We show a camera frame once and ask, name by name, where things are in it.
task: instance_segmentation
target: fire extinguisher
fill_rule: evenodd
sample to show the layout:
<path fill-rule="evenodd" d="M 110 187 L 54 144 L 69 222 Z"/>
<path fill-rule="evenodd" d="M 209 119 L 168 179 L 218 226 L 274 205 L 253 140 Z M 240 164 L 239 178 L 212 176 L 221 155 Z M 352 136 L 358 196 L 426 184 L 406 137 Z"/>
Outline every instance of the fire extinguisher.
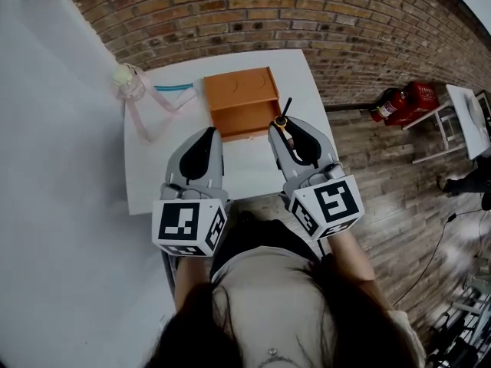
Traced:
<path fill-rule="evenodd" d="M 385 90 L 375 108 L 370 110 L 370 115 L 372 119 L 379 122 L 387 119 L 396 110 L 404 109 L 406 106 L 407 93 L 392 87 Z"/>

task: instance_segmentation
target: white table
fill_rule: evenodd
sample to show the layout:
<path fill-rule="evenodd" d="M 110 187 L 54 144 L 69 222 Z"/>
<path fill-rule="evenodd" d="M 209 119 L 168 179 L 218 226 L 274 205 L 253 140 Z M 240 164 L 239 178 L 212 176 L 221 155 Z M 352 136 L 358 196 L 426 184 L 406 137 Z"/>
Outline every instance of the white table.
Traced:
<path fill-rule="evenodd" d="M 154 85 L 172 86 L 193 82 L 199 102 L 174 117 L 164 134 L 154 143 L 143 143 L 133 121 L 125 113 L 124 157 L 130 214 L 152 211 L 160 198 L 167 161 L 185 139 L 212 125 L 203 91 L 203 77 L 249 68 L 270 67 L 280 96 L 281 108 L 288 97 L 288 114 L 302 119 L 325 133 L 335 150 L 334 139 L 305 56 L 300 50 L 254 51 L 186 61 L 148 71 Z M 174 101 L 179 91 L 163 95 Z M 149 96 L 137 103 L 142 121 L 150 131 L 161 127 L 165 115 Z M 223 188 L 231 199 L 271 195 L 282 190 L 285 179 L 278 170 L 266 135 L 223 144 L 225 176 Z"/>
<path fill-rule="evenodd" d="M 469 159 L 476 158 L 479 154 L 491 147 L 491 142 L 489 141 L 489 135 L 486 130 L 486 124 L 484 121 L 484 115 L 481 110 L 474 92 L 471 89 L 466 89 L 464 87 L 453 86 L 451 84 L 447 85 L 447 92 L 450 95 L 450 101 L 440 105 L 437 109 L 431 110 L 419 119 L 413 121 L 412 123 L 403 126 L 403 130 L 407 130 L 412 126 L 418 124 L 420 121 L 427 119 L 428 117 L 435 116 L 437 119 L 437 124 L 440 129 L 440 133 L 443 140 L 443 145 L 445 150 L 438 153 L 431 154 L 422 158 L 415 159 L 413 163 L 420 163 L 428 159 L 435 158 L 437 156 L 442 156 L 454 151 L 467 148 L 467 156 Z M 441 117 L 438 112 L 446 107 L 453 107 L 455 109 L 455 114 L 450 114 L 449 116 Z M 450 146 L 450 144 L 458 137 L 457 134 L 453 132 L 452 135 L 447 136 L 445 129 L 443 128 L 443 123 L 446 121 L 450 122 L 450 118 L 457 116 L 459 119 L 460 127 L 462 128 L 463 137 L 465 144 L 461 143 L 457 146 Z"/>

